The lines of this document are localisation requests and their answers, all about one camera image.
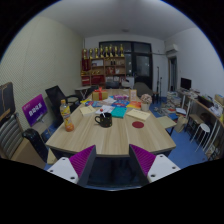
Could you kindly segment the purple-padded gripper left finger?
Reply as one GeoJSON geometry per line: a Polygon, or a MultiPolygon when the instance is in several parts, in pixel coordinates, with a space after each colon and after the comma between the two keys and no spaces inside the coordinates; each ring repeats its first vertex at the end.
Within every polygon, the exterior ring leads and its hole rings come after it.
{"type": "Polygon", "coordinates": [[[79,186],[85,186],[96,157],[96,146],[92,145],[70,158],[62,157],[48,172],[79,186]]]}

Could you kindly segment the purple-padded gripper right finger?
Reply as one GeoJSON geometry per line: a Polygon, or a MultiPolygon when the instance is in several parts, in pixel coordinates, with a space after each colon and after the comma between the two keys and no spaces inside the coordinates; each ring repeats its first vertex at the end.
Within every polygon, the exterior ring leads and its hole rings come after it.
{"type": "Polygon", "coordinates": [[[133,144],[129,145],[129,155],[140,172],[140,175],[147,179],[149,183],[155,182],[180,170],[180,168],[164,154],[154,155],[133,144]]]}

